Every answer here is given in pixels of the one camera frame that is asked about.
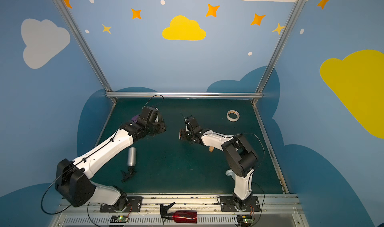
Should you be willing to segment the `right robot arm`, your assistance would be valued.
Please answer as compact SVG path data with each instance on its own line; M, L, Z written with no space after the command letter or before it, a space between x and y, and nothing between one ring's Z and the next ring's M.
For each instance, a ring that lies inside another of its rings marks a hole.
M213 147L223 151L231 171L235 175L233 192L234 205L237 210L244 210L252 199L252 177L255 165L259 161L253 147L244 135L224 135L212 130L194 130L186 128L180 130L180 140Z

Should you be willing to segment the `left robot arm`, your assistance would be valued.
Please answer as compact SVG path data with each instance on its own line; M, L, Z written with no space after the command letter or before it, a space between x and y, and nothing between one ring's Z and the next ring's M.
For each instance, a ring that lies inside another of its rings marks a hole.
M55 190L73 207L90 203L113 206L121 201L123 191L91 181L107 162L139 139L165 132L166 124L157 117L154 122L129 121L111 137L72 161L64 159L57 166Z

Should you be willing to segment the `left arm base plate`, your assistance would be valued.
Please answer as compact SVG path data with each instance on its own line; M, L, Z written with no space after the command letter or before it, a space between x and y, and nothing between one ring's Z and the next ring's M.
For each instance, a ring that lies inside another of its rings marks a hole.
M121 196L114 205L102 204L101 213L138 213L142 206L142 197Z

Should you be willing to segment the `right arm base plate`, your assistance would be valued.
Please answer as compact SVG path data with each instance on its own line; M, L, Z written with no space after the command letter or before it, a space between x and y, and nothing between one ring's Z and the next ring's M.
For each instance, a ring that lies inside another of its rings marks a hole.
M256 196L249 196L240 200L234 196L220 196L219 203L222 212L260 212L261 202Z

